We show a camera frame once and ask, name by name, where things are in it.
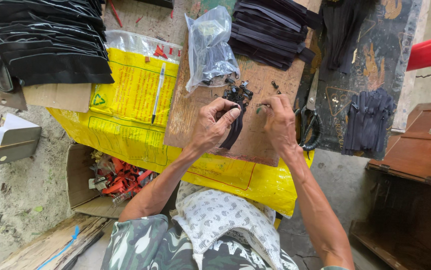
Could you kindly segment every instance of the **scissors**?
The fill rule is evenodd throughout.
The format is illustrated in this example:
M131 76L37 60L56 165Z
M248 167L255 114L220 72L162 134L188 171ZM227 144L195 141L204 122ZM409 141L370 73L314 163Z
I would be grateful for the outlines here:
M295 112L296 116L300 114L300 138L299 146L302 147L304 151L311 151L319 146L322 139L322 134L324 133L324 124L315 110L315 98L317 95L317 85L319 82L319 69L315 71L314 79L307 97L307 104L302 108L298 108ZM312 134L307 140L310 130L312 129Z

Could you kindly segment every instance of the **person's left hand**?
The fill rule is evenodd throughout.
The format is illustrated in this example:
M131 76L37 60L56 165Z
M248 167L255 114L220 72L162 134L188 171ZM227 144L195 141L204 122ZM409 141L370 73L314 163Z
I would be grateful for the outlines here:
M188 147L193 147L201 155L215 147L241 113L239 105L231 109L234 105L237 103L218 97L209 105L201 107Z

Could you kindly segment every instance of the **forearm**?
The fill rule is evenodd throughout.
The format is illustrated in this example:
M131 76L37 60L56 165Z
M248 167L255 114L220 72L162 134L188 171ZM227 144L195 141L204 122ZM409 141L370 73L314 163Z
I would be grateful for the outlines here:
M119 222L159 214L169 200L177 183L189 167L201 156L188 146L179 157L132 198L119 217Z
M308 168L301 148L281 155L286 162L312 245L324 266L341 266L353 270L351 246L339 219Z

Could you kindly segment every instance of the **blue string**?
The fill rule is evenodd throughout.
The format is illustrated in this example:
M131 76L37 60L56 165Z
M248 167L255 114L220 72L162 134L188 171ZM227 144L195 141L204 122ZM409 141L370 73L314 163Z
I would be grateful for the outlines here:
M50 258L48 261L44 262L41 266L39 266L37 268L37 270L43 268L46 264L48 264L50 261L52 261L53 259L55 259L57 256L61 255L64 251L66 251L66 249L68 249L72 243L74 243L74 240L77 239L77 235L79 235L79 226L75 225L75 232L74 235L72 236L72 240L67 244L67 246L65 246L64 249L62 249L57 255L53 256L52 258Z

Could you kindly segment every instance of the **yellow sack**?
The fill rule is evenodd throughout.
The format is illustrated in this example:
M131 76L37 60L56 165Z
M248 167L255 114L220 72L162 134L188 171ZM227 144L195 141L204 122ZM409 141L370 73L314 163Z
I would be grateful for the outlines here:
M115 83L92 86L87 113L47 110L76 142L161 173L182 151L162 144L179 66L157 58L146 63L141 54L115 48L108 52ZM164 86L151 125L162 63L166 64ZM314 151L309 156L306 162L310 166ZM282 159L276 168L204 154L182 179L261 202L289 217L297 198L291 174Z

